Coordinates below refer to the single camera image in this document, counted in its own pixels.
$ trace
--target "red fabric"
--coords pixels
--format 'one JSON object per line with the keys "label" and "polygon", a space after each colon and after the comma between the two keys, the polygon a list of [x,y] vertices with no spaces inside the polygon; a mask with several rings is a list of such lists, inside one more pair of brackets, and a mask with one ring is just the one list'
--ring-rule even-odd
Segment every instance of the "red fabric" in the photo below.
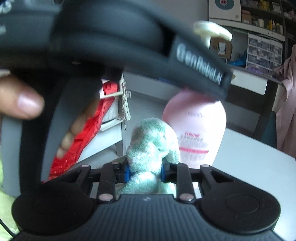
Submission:
{"label": "red fabric", "polygon": [[[117,92],[118,85],[112,82],[107,82],[103,85],[103,90],[105,95],[108,95]],[[55,157],[50,170],[50,180],[63,174],[78,161],[83,149],[100,130],[103,117],[114,102],[114,99],[114,97],[111,97],[99,101],[94,117],[87,120],[83,131],[75,137],[71,148],[65,156],[62,159]]]}

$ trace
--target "floor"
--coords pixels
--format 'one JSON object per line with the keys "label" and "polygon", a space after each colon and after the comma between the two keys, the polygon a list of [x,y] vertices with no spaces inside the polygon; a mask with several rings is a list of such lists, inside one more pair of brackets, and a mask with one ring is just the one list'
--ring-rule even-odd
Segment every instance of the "floor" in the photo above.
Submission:
{"label": "floor", "polygon": [[[132,96],[128,99],[128,106],[131,113],[131,120],[126,122],[126,148],[130,144],[130,139],[134,127],[146,118],[161,119],[165,103],[161,103],[156,99],[140,95],[132,92]],[[115,145],[107,148],[81,162],[78,165],[89,164],[92,169],[99,168],[107,162],[118,158],[116,155]]]}

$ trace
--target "cord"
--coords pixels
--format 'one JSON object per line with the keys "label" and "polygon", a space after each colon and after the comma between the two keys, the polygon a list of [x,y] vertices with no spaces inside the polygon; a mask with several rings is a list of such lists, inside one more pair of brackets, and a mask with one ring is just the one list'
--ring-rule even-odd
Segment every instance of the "cord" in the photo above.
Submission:
{"label": "cord", "polygon": [[11,232],[11,230],[5,225],[5,223],[3,223],[3,221],[1,219],[0,219],[0,224],[6,230],[7,233],[9,233],[12,237],[15,237],[15,234],[13,232]]}

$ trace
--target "pink cloth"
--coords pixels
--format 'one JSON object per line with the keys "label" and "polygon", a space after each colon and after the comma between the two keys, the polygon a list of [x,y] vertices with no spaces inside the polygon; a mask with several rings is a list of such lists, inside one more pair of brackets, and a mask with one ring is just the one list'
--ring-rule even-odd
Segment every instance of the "pink cloth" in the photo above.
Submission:
{"label": "pink cloth", "polygon": [[296,45],[291,57],[274,72],[285,87],[276,110],[277,149],[296,158]]}

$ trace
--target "gray gripper base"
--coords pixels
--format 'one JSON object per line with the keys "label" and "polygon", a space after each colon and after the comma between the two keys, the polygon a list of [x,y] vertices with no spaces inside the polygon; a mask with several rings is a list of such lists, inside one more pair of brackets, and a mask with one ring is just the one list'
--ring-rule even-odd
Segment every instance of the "gray gripper base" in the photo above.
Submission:
{"label": "gray gripper base", "polygon": [[52,236],[25,232],[13,241],[280,241],[272,231],[256,235],[230,234],[207,223],[197,209],[172,195],[121,195],[100,205],[93,216],[74,231]]}

